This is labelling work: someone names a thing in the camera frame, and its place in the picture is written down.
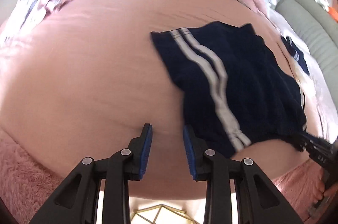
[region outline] orange object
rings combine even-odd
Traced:
[[[329,7],[328,9],[328,13],[331,15],[331,17],[336,20],[338,22],[338,12],[332,8],[332,7]]]

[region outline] silver rivet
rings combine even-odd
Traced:
[[[245,158],[244,164],[251,166],[254,163],[254,161],[251,158]]]
[[[82,159],[82,164],[89,165],[90,163],[92,163],[92,159],[90,157]]]
[[[122,154],[122,155],[130,155],[130,154],[131,154],[131,150],[129,150],[129,149],[123,149],[123,150],[121,151],[121,154]]]
[[[215,155],[215,154],[216,154],[215,151],[212,150],[212,149],[206,150],[206,155],[208,155],[208,156],[213,156],[213,155]]]

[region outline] gray cushion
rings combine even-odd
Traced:
[[[307,44],[317,60],[338,108],[338,48],[325,29],[295,0],[281,0],[275,9]]]
[[[319,22],[338,47],[338,23],[332,19],[328,12],[319,6],[319,4],[317,4],[314,0],[295,1],[306,9],[317,20],[317,22]]]

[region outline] white stripe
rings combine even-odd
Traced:
[[[301,95],[301,107],[303,109],[303,112],[305,114],[305,93],[303,92],[303,90],[301,89],[301,87],[299,86],[300,88],[300,95]],[[303,125],[303,131],[306,131],[306,127],[307,127],[307,121],[305,122],[305,124]]]
[[[202,53],[205,53],[212,60],[212,62],[215,65],[216,71],[219,74],[220,84],[218,96],[222,100],[220,114],[223,116],[223,119],[225,120],[224,130],[228,131],[230,134],[234,134],[239,140],[242,141],[242,143],[245,146],[249,146],[251,144],[251,140],[245,134],[243,134],[236,117],[228,107],[228,102],[226,100],[225,95],[228,74],[226,73],[222,60],[218,57],[218,55],[214,51],[210,50],[208,47],[201,45],[187,28],[182,28],[180,30],[183,32],[184,36],[186,37],[187,41],[192,45],[192,47],[194,47],[195,49],[197,49]]]
[[[219,110],[222,107],[222,100],[220,97],[217,95],[216,92],[216,85],[217,85],[217,75],[215,74],[214,70],[212,69],[210,63],[205,60],[203,57],[197,55],[188,45],[185,43],[184,39],[180,35],[180,33],[177,30],[173,30],[170,32],[172,37],[174,38],[175,42],[179,46],[179,48],[182,50],[182,52],[185,54],[185,56],[190,59],[191,61],[195,62],[203,71],[205,74],[206,78],[209,81],[210,85],[210,95],[212,99],[215,102],[215,108],[216,108],[216,114],[221,121],[223,127],[224,126],[224,119],[222,118],[222,115],[219,114]],[[228,135],[228,138],[232,145],[234,146],[234,149],[238,152],[244,148],[243,144],[240,142],[239,139],[235,137],[234,134],[230,134],[227,130],[225,132]]]

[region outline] gold geometric frame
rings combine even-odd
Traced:
[[[155,210],[155,209],[158,209],[158,211],[157,211],[155,217],[152,220],[150,220],[147,217],[141,215],[141,213],[143,213],[143,212],[149,212],[149,211]],[[174,214],[176,214],[176,215],[178,215],[182,218],[185,218],[187,220],[187,223],[189,223],[189,224],[199,224],[196,220],[191,218],[187,214],[186,211],[179,210],[179,209],[170,207],[170,206],[165,205],[165,204],[159,204],[159,205],[156,205],[156,206],[152,206],[152,207],[149,207],[149,208],[145,208],[145,209],[137,210],[137,211],[133,212],[132,215],[131,215],[131,223],[132,223],[132,220],[134,219],[134,217],[137,215],[150,224],[158,224],[158,223],[156,223],[156,220],[158,219],[158,216],[159,216],[162,209],[166,209],[166,210],[168,210],[168,211],[170,211],[170,212],[172,212],[172,213],[174,213]]]

